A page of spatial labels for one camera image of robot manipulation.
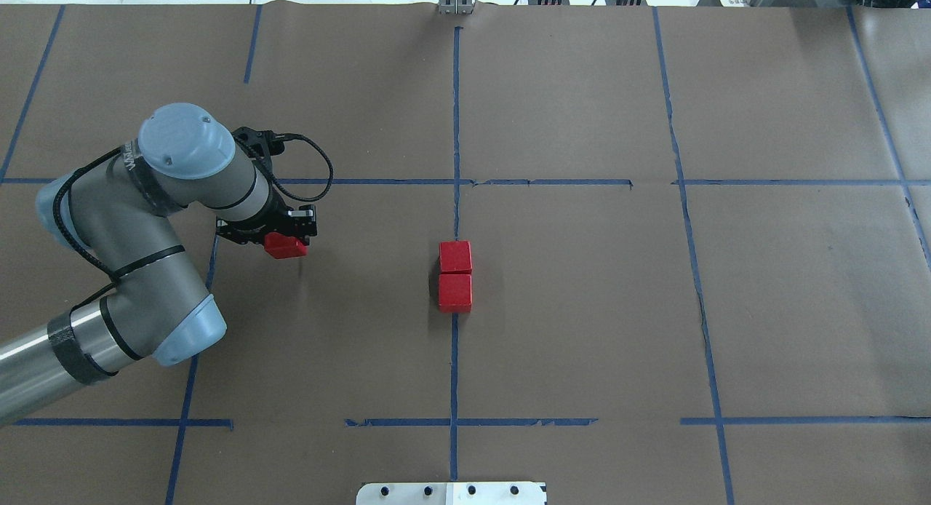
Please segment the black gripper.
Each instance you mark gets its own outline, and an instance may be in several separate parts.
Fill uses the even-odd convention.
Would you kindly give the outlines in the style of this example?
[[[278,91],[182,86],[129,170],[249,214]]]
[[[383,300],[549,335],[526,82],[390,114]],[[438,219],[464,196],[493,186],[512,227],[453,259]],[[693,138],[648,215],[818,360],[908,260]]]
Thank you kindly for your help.
[[[265,235],[270,233],[309,241],[317,236],[316,206],[301,204],[297,209],[290,210],[279,193],[271,192],[265,204],[252,217],[239,222],[216,217],[215,232],[222,239],[239,245],[263,245]]]

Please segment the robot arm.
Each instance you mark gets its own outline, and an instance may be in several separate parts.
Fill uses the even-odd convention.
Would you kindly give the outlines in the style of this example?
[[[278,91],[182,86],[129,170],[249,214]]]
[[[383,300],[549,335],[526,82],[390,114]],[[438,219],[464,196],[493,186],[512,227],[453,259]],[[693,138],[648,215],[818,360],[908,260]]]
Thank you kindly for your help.
[[[220,341],[226,322],[169,218],[202,204],[221,239],[306,256],[319,197],[287,191],[271,163],[293,141],[307,137],[227,130],[197,105],[172,103],[135,139],[44,186],[40,222],[108,283],[2,346],[2,424],[138,360],[177,365]]]

